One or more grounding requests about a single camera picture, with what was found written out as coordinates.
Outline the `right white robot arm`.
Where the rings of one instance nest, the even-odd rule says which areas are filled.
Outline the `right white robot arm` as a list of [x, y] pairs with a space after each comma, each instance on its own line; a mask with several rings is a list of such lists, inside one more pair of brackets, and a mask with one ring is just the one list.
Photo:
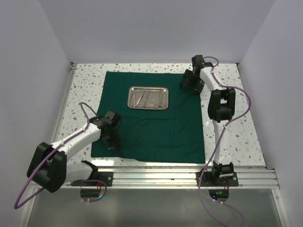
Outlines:
[[210, 91], [210, 99], [207, 108], [208, 117], [213, 122], [215, 135], [215, 149], [210, 161], [213, 162], [211, 171], [204, 167], [198, 174], [199, 182], [212, 181], [215, 185], [223, 185], [232, 179], [234, 166], [229, 147], [229, 133], [226, 124], [232, 120], [235, 113], [236, 92], [233, 88], [225, 88], [221, 82], [212, 75], [206, 73], [207, 68], [213, 68], [211, 62], [206, 62], [202, 55], [192, 58], [192, 70], [186, 70], [179, 87], [185, 84], [190, 86], [195, 93], [200, 94], [204, 87]]

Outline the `green surgical drape cloth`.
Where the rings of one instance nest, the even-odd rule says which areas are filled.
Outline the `green surgical drape cloth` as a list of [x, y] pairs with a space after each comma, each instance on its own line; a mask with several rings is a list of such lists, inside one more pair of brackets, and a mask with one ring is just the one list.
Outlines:
[[[98, 115], [114, 111], [121, 116], [118, 133], [121, 147], [107, 149], [103, 140], [92, 144], [92, 157], [120, 157], [143, 162], [205, 162], [200, 96], [179, 87], [181, 74], [107, 72]], [[131, 87], [164, 87], [169, 92], [166, 110], [131, 109]]]

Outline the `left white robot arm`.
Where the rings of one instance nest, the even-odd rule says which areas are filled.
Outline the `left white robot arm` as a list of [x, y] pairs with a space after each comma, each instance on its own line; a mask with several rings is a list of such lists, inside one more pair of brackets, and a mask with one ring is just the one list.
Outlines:
[[109, 150], [119, 150], [121, 137], [117, 125], [121, 116], [108, 111], [104, 116], [90, 118], [86, 125], [72, 135], [52, 144], [36, 147], [27, 171], [27, 177], [53, 193], [65, 183], [79, 182], [89, 186], [99, 183], [98, 168], [89, 161], [69, 164], [69, 160], [87, 145], [103, 140]]

